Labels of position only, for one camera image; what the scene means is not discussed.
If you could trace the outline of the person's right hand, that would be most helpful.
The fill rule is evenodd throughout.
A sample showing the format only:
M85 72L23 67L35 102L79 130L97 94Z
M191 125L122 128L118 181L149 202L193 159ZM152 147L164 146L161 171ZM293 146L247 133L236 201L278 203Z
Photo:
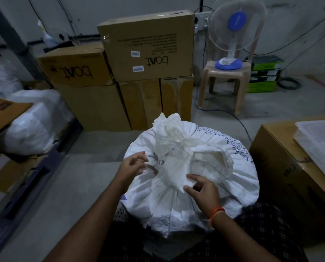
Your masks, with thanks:
M212 209L221 206L218 188L212 181L203 176L187 174L186 177L195 181L193 187L195 190L200 191L200 201L196 202L196 205L209 219Z

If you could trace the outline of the white woven sack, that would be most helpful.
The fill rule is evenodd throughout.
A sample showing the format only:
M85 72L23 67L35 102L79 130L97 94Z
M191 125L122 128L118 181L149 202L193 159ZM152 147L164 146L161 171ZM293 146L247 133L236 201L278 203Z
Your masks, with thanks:
M256 167L246 147L217 130L183 121L178 113L169 117L161 113L130 144L124 157L139 151L145 151L147 167L121 201L144 228L164 238L199 229L211 231L207 218L183 189L195 185L187 174L212 181L231 218L259 197Z

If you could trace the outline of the person's right forearm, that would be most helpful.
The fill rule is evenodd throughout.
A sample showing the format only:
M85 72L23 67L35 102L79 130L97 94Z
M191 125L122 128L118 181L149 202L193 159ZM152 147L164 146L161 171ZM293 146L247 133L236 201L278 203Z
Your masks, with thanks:
M226 239L240 262L281 262L251 238L226 213L218 213L213 228Z

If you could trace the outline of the orange wrist thread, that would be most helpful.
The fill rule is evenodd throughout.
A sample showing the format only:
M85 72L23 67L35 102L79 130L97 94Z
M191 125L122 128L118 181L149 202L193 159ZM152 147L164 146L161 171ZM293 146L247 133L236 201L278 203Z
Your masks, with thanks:
M213 227L213 219L218 213L225 213L225 209L221 206L215 207L212 209L210 216L209 216L209 226Z

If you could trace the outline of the tall taped cardboard box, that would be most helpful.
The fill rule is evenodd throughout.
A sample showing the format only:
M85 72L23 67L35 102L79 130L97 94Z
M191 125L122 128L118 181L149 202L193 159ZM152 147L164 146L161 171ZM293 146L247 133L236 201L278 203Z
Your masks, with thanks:
M159 79L119 82L133 131L150 129L163 112Z

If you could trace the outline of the plain brown cardboard box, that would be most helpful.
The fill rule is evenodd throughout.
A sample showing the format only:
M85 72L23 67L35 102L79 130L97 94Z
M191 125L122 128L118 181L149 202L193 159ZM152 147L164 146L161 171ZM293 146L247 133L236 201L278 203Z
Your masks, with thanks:
M131 131L118 84L79 88L57 84L55 88L85 131Z

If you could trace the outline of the dark checked trousers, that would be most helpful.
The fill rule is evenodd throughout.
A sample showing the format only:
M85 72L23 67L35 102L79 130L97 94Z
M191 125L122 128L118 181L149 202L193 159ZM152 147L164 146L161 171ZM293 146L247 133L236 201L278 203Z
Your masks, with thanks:
M220 233L207 234L199 243L171 261L144 251L146 230L132 216L121 210L115 214L104 241L98 262L235 262L236 256ZM267 203L255 203L243 208L234 221L257 243L281 262L309 262L298 244L283 213Z

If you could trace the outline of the dark metal rack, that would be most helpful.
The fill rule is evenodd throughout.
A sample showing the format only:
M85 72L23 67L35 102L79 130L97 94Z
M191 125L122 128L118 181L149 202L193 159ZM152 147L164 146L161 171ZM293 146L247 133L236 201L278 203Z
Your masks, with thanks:
M0 10L0 35L22 62L28 72L36 79L48 79L41 71L29 47L20 38L14 27ZM73 119L61 133L60 138L51 145L50 152L38 155L20 185L13 188L12 198L7 200L0 214L0 252L20 225L46 183L55 173L65 155L78 138L83 128L77 119Z

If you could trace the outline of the white plastic bag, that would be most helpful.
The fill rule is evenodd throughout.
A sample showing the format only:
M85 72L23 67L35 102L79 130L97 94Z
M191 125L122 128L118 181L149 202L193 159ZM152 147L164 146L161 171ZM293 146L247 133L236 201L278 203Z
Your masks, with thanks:
M22 156L42 154L74 118L54 89L21 90L7 97L33 105L12 121L0 137L0 152Z

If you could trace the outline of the large printed cardboard box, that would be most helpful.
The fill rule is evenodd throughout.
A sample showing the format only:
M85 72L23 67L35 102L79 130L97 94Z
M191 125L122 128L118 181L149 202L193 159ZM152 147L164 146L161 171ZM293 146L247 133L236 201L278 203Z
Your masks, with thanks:
M97 26L117 82L192 75L195 16L189 10L107 20Z

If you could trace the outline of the green and black box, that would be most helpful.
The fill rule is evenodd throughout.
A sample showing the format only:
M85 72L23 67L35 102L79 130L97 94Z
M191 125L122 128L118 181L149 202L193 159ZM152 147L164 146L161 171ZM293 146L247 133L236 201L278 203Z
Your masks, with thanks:
M250 83L261 83L261 82L277 82L280 77L282 70L252 70L250 76Z
M249 83L247 93L273 92L277 81Z
M284 60L275 55L254 56L252 58L252 71L279 70L282 68Z

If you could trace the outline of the flattened cardboard sheets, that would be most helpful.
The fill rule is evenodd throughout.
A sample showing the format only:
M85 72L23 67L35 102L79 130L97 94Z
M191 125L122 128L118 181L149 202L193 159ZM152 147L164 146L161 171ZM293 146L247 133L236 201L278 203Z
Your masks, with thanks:
M7 195L12 193L13 187L24 181L31 169L46 156L46 153L18 156L13 160L5 154L0 154L0 206Z

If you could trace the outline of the open cardboard box flap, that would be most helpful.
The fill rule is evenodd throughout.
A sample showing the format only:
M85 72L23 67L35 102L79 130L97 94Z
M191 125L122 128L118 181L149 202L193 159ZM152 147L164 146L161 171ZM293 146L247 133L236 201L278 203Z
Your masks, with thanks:
M16 103L0 98L0 135L13 120L18 118L32 106L33 103Z

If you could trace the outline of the white spray bottle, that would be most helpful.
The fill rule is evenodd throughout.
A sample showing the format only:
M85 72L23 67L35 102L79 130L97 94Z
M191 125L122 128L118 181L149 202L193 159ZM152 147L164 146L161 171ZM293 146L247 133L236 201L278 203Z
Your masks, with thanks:
M44 27L41 20L38 20L38 26L40 27L40 29L41 29L41 31L43 33L42 40L46 44L47 48L56 47L58 45L58 43L56 42L56 40L52 36L50 36L47 33L47 30L45 29L45 27Z

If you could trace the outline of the translucent plastic bag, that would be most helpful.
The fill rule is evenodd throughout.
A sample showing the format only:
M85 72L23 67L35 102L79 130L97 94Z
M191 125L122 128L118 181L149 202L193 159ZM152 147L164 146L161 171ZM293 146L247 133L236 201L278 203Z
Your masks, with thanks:
M6 99L13 93L23 90L22 83L5 66L0 65L0 98Z

